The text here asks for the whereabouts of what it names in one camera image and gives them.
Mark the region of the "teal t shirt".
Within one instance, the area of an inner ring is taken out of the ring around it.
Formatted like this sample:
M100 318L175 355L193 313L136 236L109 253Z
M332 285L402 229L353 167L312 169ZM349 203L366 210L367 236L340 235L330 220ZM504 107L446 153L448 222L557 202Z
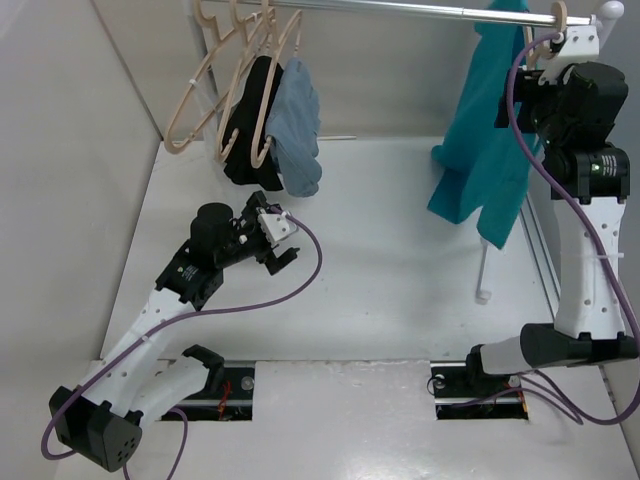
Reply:
M428 210L460 224L479 211L479 235L502 249L528 190L530 163L513 132L494 126L514 59L525 46L523 28L478 23L479 35L444 140L431 151L444 173Z

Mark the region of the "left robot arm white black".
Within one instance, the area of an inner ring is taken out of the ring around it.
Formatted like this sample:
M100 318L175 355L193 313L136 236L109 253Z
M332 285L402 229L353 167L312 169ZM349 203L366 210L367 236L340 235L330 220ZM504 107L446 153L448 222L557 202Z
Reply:
M254 192L239 216L223 203L201 206L187 240L159 275L137 319L79 385L59 387L49 400L51 421L41 452L55 436L67 447L108 472L126 466L143 432L186 397L212 396L222 387L223 358L200 345L187 348L162 374L157 361L180 322L204 315L204 306L222 286L225 269L255 259L272 275L297 257L291 247L275 250L301 223Z

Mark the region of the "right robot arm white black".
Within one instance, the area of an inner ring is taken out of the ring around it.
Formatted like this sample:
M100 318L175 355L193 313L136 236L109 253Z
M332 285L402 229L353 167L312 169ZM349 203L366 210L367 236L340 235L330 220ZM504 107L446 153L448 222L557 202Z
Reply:
M471 392L534 369L638 358L639 337L627 334L611 284L631 167L607 137L628 92L620 70L597 62L570 65L555 82L540 70L507 76L495 125L516 125L543 143L542 176L551 183L563 247L561 293L552 322L529 323L516 337L471 349L462 369Z

